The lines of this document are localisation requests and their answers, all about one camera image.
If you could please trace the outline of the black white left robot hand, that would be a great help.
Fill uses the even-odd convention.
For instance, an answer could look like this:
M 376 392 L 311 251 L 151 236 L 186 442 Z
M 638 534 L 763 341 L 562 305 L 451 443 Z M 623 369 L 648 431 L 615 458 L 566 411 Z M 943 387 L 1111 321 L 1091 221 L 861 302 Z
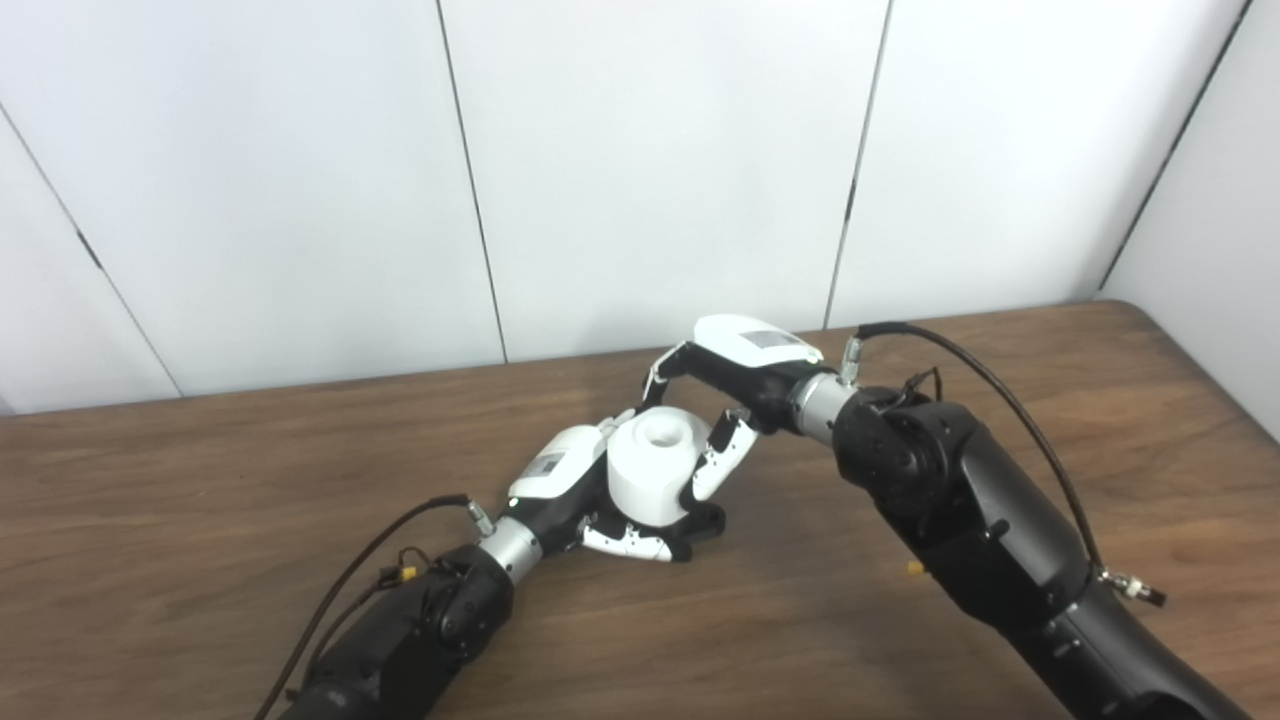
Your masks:
M 481 547 L 518 579 L 543 559 L 575 550 L 652 562 L 687 562 L 689 511 L 664 497 L 676 468 L 691 466 L 698 419 L 627 410 L 557 433 L 508 488 Z

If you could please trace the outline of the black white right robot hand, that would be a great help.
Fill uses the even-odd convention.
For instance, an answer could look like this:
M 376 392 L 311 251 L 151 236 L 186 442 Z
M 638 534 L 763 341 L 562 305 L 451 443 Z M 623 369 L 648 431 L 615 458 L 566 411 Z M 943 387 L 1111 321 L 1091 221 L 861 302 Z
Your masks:
M 712 497 L 746 457 L 759 436 L 797 434 L 800 391 L 828 374 L 819 348 L 755 318 L 718 314 L 695 322 L 692 338 L 672 347 L 649 369 L 640 411 L 658 407 L 669 383 L 691 377 L 732 398 L 712 425 L 678 492 L 694 510 Z

